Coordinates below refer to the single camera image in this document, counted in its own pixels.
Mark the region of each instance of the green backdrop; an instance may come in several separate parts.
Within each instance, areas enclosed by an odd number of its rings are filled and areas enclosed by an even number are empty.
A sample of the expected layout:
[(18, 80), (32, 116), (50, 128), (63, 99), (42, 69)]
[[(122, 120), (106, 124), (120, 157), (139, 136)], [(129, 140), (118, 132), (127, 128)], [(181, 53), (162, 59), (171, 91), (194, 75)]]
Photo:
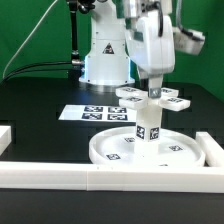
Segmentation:
[[(0, 0), (1, 74), (7, 62), (52, 2), (53, 0)], [(200, 84), (224, 101), (224, 1), (184, 0), (183, 2), (184, 26), (203, 31), (206, 35), (206, 44), (199, 56), (176, 52), (175, 71), (165, 75), (165, 80)], [(89, 15), (78, 14), (79, 51), (82, 56), (85, 56), (90, 49), (90, 25)], [(59, 0), (9, 67), (8, 72), (35, 62), (70, 60), (70, 32), (69, 9), (65, 0)], [(48, 76), (58, 77), (59, 74), (61, 75), (61, 73), (49, 73)]]

